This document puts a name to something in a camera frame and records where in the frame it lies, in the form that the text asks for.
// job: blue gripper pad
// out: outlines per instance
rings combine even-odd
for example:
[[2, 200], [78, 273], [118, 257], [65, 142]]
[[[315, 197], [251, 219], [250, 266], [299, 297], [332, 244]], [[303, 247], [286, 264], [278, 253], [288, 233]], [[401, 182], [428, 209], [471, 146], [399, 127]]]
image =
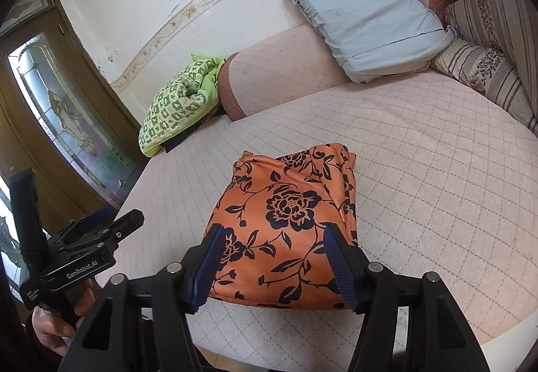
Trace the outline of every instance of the blue gripper pad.
[[[340, 235], [340, 240], [337, 239], [336, 234]], [[352, 310], [356, 310], [359, 305], [359, 298], [356, 291], [355, 275], [341, 248], [341, 246], [349, 245], [336, 225], [325, 228], [323, 242], [327, 259], [333, 270], [336, 285], [340, 289], [344, 304]]]
[[100, 225], [112, 223], [117, 214], [116, 208], [106, 205], [82, 220], [79, 224], [79, 230], [80, 232], [91, 232]]
[[214, 224], [203, 239], [200, 247], [206, 247], [206, 251], [194, 275], [193, 295], [189, 304], [194, 309], [198, 309], [207, 301], [215, 274], [219, 269], [219, 264], [226, 247], [224, 227], [220, 224]]

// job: wooden door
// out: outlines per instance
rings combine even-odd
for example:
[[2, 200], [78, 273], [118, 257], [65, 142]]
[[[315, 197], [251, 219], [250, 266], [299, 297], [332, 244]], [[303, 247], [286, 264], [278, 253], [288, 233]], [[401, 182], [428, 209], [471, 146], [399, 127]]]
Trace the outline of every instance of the wooden door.
[[0, 35], [0, 171], [7, 180], [34, 169], [49, 232], [106, 203], [119, 208], [147, 163], [138, 124], [57, 3]]

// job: striped pillow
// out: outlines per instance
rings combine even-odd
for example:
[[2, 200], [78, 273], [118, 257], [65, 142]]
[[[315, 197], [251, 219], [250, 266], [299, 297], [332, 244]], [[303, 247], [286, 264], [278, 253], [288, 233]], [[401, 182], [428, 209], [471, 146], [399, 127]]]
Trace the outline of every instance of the striped pillow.
[[465, 40], [501, 50], [515, 64], [538, 115], [538, 13], [531, 1], [458, 0], [447, 7], [445, 21]]
[[432, 65], [486, 96], [538, 137], [536, 115], [521, 79], [500, 51], [458, 38], [433, 59]]

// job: folded blanket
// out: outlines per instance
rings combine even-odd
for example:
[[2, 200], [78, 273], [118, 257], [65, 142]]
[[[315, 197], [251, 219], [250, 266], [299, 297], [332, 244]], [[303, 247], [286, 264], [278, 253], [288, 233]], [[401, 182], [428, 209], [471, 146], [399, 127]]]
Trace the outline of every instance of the folded blanket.
[[292, 0], [354, 82], [425, 70], [454, 36], [418, 0]]
[[242, 305], [342, 308], [323, 230], [336, 224], [357, 244], [355, 158], [337, 143], [278, 159], [244, 152], [208, 223], [223, 225], [226, 234], [210, 296]]

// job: glass panel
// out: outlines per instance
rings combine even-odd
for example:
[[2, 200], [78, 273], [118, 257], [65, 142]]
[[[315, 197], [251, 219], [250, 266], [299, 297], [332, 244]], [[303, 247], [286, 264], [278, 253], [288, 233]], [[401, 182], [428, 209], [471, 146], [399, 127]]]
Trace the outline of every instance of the glass panel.
[[66, 161], [119, 208], [141, 170], [104, 130], [59, 65], [44, 33], [9, 55], [30, 110]]
[[17, 0], [0, 26], [0, 35], [20, 23], [25, 18], [51, 5], [50, 0]]

